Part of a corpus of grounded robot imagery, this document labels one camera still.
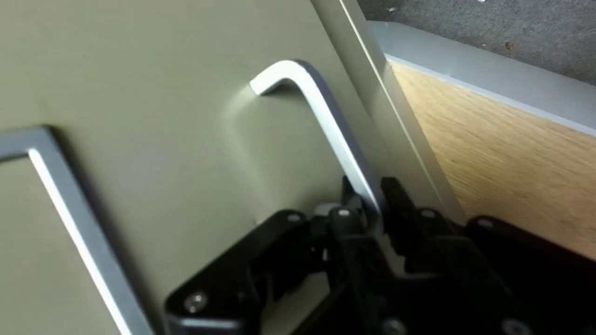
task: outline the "wooden surface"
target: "wooden surface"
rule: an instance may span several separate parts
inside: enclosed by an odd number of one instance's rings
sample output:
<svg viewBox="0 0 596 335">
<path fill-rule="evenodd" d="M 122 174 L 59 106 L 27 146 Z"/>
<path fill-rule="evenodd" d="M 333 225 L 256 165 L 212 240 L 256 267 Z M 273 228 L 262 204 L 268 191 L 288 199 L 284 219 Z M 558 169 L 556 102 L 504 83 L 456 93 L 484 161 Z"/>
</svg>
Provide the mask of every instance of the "wooden surface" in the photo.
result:
<svg viewBox="0 0 596 335">
<path fill-rule="evenodd" d="M 471 217 L 491 213 L 596 258 L 596 139 L 392 63 Z"/>
</svg>

